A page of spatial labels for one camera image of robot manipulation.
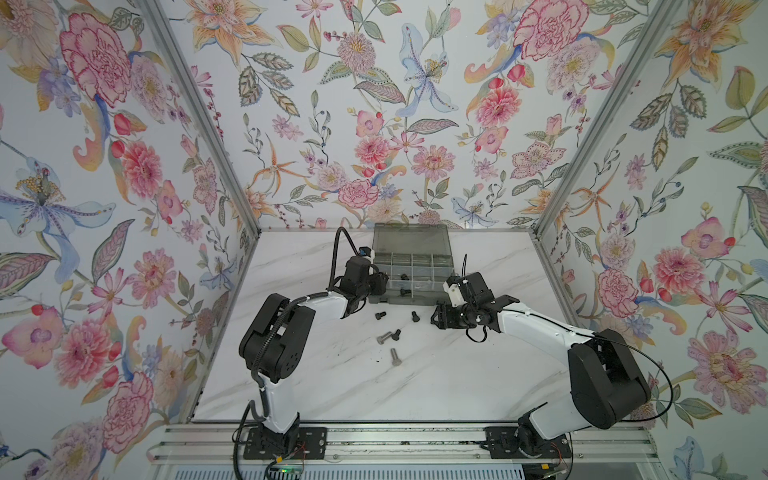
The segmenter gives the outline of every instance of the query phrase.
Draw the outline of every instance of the white marble table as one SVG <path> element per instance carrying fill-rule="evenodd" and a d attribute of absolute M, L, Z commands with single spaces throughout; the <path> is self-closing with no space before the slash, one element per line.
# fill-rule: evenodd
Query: white marble table
<path fill-rule="evenodd" d="M 354 233 L 358 246 L 372 233 Z M 454 264 L 468 253 L 467 271 L 479 271 L 498 296 L 509 294 L 531 308 L 562 318 L 554 292 L 527 233 L 450 233 Z M 331 232 L 265 232 L 250 265 L 196 420 L 238 420 L 256 383 L 237 354 L 246 328 L 270 293 L 290 298 L 324 290 L 333 248 Z M 337 275 L 349 258 L 342 237 Z M 421 321 L 411 321 L 415 310 Z M 374 313 L 386 311 L 376 320 Z M 369 304 L 337 321 L 315 322 L 292 382 L 303 420 L 491 421 L 517 419 L 548 396 L 568 388 L 566 368 L 535 347 L 489 332 L 472 343 L 463 330 L 429 322 L 434 307 Z M 383 346 L 376 337 L 401 329 L 400 341 Z M 475 338 L 482 331 L 470 332 Z M 393 367 L 395 347 L 402 365 Z"/>

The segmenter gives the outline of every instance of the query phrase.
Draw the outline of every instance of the black mounting plate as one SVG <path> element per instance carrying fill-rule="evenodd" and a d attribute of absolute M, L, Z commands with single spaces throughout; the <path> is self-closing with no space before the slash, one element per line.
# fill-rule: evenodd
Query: black mounting plate
<path fill-rule="evenodd" d="M 261 429 L 252 428 L 248 432 L 243 459 L 245 460 L 274 460 L 272 452 L 264 450 L 261 442 Z M 323 460 L 326 456 L 326 437 L 328 429 L 322 427 L 300 427 L 297 445 L 304 444 L 304 453 L 298 452 L 293 457 L 305 460 Z"/>
<path fill-rule="evenodd" d="M 513 447 L 515 444 L 515 432 L 517 427 L 486 427 L 485 428 L 485 441 L 488 444 L 488 451 L 491 453 L 491 458 L 494 460 L 500 458 L 528 458 L 518 451 L 517 447 Z M 565 435 L 560 435 L 556 439 L 552 439 L 547 442 L 541 449 L 541 458 L 559 458 L 563 459 L 571 457 L 571 446 L 568 444 L 568 440 Z"/>

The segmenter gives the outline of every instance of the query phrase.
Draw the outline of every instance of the wall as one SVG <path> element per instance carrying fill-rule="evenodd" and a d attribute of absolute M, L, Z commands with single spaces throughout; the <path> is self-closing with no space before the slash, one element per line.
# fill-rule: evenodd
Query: wall
<path fill-rule="evenodd" d="M 647 427 L 674 477 L 764 478 L 768 5 L 687 7 L 545 244 L 581 323 L 622 332 L 672 378 L 674 406 Z M 636 419 L 670 398 L 639 362 L 654 399 Z"/>
<path fill-rule="evenodd" d="M 163 2 L 264 227 L 526 227 L 650 0 Z"/>
<path fill-rule="evenodd" d="M 0 0 L 2 478 L 142 478 L 245 270 L 158 53 L 130 0 Z"/>

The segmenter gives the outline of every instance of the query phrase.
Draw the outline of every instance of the orange lily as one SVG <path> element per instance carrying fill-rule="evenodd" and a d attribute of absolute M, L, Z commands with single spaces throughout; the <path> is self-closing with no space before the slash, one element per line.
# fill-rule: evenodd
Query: orange lily
<path fill-rule="evenodd" d="M 274 174 L 274 178 L 277 179 L 277 188 L 275 189 L 274 193 L 272 193 L 272 196 L 274 197 L 277 191 L 280 189 L 280 184 L 282 183 L 280 179 L 280 172 L 283 172 L 284 174 L 293 175 L 294 177 L 300 177 L 300 178 L 308 178 L 304 175 L 299 175 L 296 172 L 292 172 L 288 170 L 286 167 L 291 164 L 295 164 L 295 161 L 286 162 L 284 164 L 278 164 L 277 163 L 277 153 L 275 152 L 275 146 L 272 145 L 272 139 L 269 138 L 269 136 L 266 137 L 266 139 L 270 142 L 270 149 L 272 150 L 272 164 L 264 168 L 262 170 L 259 170 L 256 172 L 255 175 L 253 175 L 253 181 L 250 182 L 250 185 L 248 185 L 248 188 L 251 188 L 253 184 L 256 183 L 256 180 L 259 179 L 259 176 L 264 175 L 266 178 L 271 177 Z"/>
<path fill-rule="evenodd" d="M 602 194 L 603 191 L 605 191 L 605 189 L 608 187 L 608 185 L 611 184 L 611 180 L 614 179 L 614 177 L 616 176 L 616 172 L 618 171 L 619 171 L 618 168 L 614 170 L 614 173 L 611 175 L 611 178 L 609 178 L 608 181 L 605 182 L 605 185 L 600 187 L 600 189 L 596 192 L 593 192 L 588 188 L 580 188 L 576 190 L 574 193 L 572 193 L 571 195 L 575 195 L 581 192 L 581 199 L 586 200 L 587 202 L 579 207 L 576 207 L 576 210 L 580 208 L 583 208 L 583 210 L 575 215 L 571 215 L 571 217 L 578 217 L 579 215 L 584 215 L 589 211 L 590 208 L 592 208 L 592 205 L 594 205 L 594 209 L 598 212 L 598 223 L 600 224 L 600 228 L 603 231 L 605 231 L 605 228 L 603 227 L 603 218 L 600 215 L 600 204 L 607 205 L 608 208 L 612 208 L 612 207 L 607 201 L 603 200 L 600 194 Z"/>

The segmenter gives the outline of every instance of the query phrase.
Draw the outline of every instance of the metal bolt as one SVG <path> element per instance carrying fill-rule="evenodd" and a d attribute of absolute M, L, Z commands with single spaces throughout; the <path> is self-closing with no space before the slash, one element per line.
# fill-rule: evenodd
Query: metal bolt
<path fill-rule="evenodd" d="M 397 358 L 397 351 L 395 349 L 389 349 L 389 352 L 392 354 L 392 366 L 400 365 L 402 360 Z"/>
<path fill-rule="evenodd" d="M 377 336 L 376 342 L 379 342 L 379 345 L 384 345 L 384 340 L 388 339 L 390 336 L 392 336 L 392 332 L 387 332 L 382 336 Z"/>

